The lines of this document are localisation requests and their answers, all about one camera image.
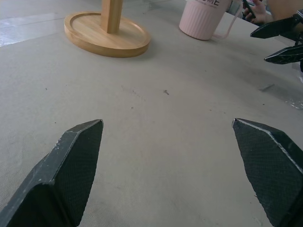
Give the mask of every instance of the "table surface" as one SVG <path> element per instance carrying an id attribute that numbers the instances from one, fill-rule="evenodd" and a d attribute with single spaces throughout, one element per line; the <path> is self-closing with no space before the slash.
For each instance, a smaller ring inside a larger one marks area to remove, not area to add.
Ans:
<path id="1" fill-rule="evenodd" d="M 3 0 L 0 8 L 0 209 L 65 130 L 104 120 L 81 227 L 269 227 L 246 178 L 233 118 L 285 131 L 303 147 L 299 72 L 264 57 L 286 47 L 251 38 L 237 19 L 226 40 L 178 28 L 183 0 L 127 0 L 123 15 L 152 36 L 135 58 L 68 41 L 63 19 L 99 0 Z M 219 31 L 232 20 L 225 14 Z"/>

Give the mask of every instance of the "textured rubber pad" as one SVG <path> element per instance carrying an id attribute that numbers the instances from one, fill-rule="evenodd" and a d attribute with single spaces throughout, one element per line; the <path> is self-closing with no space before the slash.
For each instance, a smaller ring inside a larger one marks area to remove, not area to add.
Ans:
<path id="1" fill-rule="evenodd" d="M 246 175 L 274 227 L 303 226 L 303 152 L 282 131 L 235 119 Z"/>
<path id="2" fill-rule="evenodd" d="M 94 181 L 103 122 L 67 130 L 0 213 L 0 227 L 78 226 Z"/>

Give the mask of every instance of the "pink cup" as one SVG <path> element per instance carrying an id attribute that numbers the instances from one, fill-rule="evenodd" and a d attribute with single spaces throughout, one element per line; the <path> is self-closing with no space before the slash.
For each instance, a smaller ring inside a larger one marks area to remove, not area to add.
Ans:
<path id="1" fill-rule="evenodd" d="M 187 35 L 201 40 L 209 40 L 212 36 L 224 39 L 228 36 L 232 25 L 242 11 L 243 3 L 240 3 L 225 35 L 214 35 L 224 12 L 230 6 L 232 0 L 188 0 L 183 11 L 179 28 Z"/>

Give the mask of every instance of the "round wooden tray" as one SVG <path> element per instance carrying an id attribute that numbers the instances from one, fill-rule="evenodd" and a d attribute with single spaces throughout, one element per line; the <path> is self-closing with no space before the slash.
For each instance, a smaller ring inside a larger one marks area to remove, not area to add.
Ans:
<path id="1" fill-rule="evenodd" d="M 76 46 L 108 57 L 134 57 L 144 53 L 151 37 L 133 21 L 121 17 L 117 33 L 108 34 L 101 27 L 100 12 L 78 12 L 64 20 L 68 39 Z"/>

